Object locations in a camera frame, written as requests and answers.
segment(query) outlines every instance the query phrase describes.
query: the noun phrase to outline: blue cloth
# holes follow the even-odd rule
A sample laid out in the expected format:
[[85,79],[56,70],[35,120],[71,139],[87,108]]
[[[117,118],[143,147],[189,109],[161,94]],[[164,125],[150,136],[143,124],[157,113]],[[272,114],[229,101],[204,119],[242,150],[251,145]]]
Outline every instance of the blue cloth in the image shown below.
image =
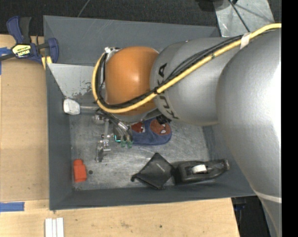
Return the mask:
[[171,139],[172,130],[170,131],[169,134],[157,134],[151,130],[150,124],[155,119],[156,118],[151,118],[144,122],[144,127],[145,127],[144,132],[139,133],[132,130],[134,145],[144,145],[144,146],[163,145]]

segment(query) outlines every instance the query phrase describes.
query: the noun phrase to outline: blue pouch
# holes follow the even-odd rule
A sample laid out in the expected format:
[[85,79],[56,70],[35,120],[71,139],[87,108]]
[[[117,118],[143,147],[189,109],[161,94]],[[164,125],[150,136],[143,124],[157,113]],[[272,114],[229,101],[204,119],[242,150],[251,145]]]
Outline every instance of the blue pouch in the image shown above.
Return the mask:
[[144,122],[144,132],[132,130],[132,136],[134,145],[155,146],[167,143],[172,137],[172,131],[168,123],[163,127],[156,118],[151,118]]

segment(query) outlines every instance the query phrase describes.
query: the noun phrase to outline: orange block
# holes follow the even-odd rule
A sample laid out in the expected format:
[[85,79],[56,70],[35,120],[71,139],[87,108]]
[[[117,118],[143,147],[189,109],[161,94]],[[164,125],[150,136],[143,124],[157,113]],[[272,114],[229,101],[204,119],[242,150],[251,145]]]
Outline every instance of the orange block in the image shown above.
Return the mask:
[[73,162],[74,182],[84,182],[87,179],[86,167],[81,159]]

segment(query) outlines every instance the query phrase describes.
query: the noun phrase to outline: gray bin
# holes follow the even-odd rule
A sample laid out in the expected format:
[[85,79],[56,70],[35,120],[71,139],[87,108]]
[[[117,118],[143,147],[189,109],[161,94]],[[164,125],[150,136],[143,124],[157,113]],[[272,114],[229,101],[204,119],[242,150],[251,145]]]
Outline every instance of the gray bin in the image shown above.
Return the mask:
[[[218,37],[214,27],[183,26],[161,23],[144,23],[102,19],[81,19],[67,17],[44,17],[44,37],[56,38],[59,42],[60,56],[58,63],[93,66],[107,46],[125,47],[145,45],[163,50],[168,45],[196,38]],[[230,198],[252,196],[254,192],[236,164],[227,148],[217,125],[199,127],[205,142],[208,159],[226,158],[230,170],[216,178],[214,182],[189,185],[166,185],[164,190],[154,190],[142,184],[108,188],[86,186],[77,189],[73,184],[73,132],[71,117],[63,112],[63,95],[49,67],[46,68],[48,143],[49,143],[49,201],[50,210],[80,207],[116,206],[178,202],[211,198]],[[91,94],[76,99],[78,102],[93,102]],[[90,114],[81,114],[76,120],[86,119]],[[192,137],[191,152],[199,152],[198,136]],[[185,158],[186,148],[174,150],[173,154]]]

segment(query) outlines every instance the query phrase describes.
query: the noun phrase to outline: black floor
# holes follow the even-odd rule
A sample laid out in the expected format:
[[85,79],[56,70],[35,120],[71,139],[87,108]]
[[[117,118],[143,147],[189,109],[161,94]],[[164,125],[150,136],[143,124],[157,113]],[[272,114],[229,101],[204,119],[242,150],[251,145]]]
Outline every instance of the black floor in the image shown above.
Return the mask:
[[[0,0],[0,33],[15,15],[32,17],[30,34],[43,36],[43,15],[77,17],[87,0]],[[282,21],[282,0],[268,0],[275,22]],[[81,17],[217,26],[209,0],[91,0]],[[268,237],[257,197],[232,199],[241,237]]]

